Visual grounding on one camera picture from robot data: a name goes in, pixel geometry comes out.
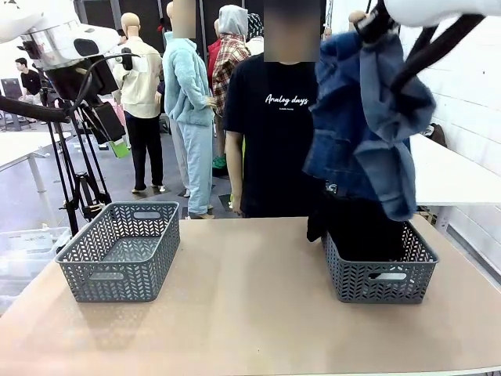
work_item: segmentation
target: beige tabletop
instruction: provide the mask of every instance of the beige tabletop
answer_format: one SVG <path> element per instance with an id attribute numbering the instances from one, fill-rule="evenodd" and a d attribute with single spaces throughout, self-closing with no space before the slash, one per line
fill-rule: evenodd
<path id="1" fill-rule="evenodd" d="M 306 219 L 182 221 L 152 303 L 78 304 L 50 264 L 0 319 L 0 375 L 270 375 L 501 368 L 501 294 L 439 254 L 421 305 L 335 299 Z"/>

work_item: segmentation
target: light blue pants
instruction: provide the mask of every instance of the light blue pants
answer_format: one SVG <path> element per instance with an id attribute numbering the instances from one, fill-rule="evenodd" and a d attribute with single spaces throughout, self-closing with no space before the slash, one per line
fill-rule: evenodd
<path id="1" fill-rule="evenodd" d="M 189 190 L 188 212 L 207 214 L 212 191 L 212 127 L 179 123 L 185 142 Z"/>

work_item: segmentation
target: plastic storage box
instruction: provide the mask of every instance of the plastic storage box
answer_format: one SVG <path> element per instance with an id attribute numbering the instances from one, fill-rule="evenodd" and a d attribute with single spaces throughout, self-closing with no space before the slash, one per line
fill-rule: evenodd
<path id="1" fill-rule="evenodd" d="M 340 257 L 330 235 L 323 238 L 327 265 L 341 302 L 416 304 L 423 301 L 438 257 L 409 222 L 403 227 L 405 257 L 396 262 L 346 261 Z"/>
<path id="2" fill-rule="evenodd" d="M 68 227 L 0 233 L 0 315 L 70 238 Z"/>
<path id="3" fill-rule="evenodd" d="M 179 204 L 109 204 L 56 257 L 77 302 L 150 302 L 178 249 Z"/>

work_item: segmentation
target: gray hood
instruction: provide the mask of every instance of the gray hood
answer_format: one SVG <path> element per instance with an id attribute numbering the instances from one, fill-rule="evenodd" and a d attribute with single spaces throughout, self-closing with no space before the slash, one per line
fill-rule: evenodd
<path id="1" fill-rule="evenodd" d="M 247 9 L 237 5 L 225 5 L 219 10 L 219 33 L 246 35 L 248 31 Z"/>

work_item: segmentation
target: black shirt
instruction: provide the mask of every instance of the black shirt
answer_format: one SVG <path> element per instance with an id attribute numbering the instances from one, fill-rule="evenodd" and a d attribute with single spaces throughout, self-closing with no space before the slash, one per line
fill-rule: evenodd
<path id="1" fill-rule="evenodd" d="M 323 185 L 303 173 L 312 144 L 314 63 L 252 56 L 233 71 L 224 126 L 245 138 L 241 210 L 250 217 L 307 216 Z"/>
<path id="2" fill-rule="evenodd" d="M 34 70 L 29 70 L 28 73 L 21 73 L 21 82 L 29 94 L 36 96 L 40 92 L 40 76 Z"/>

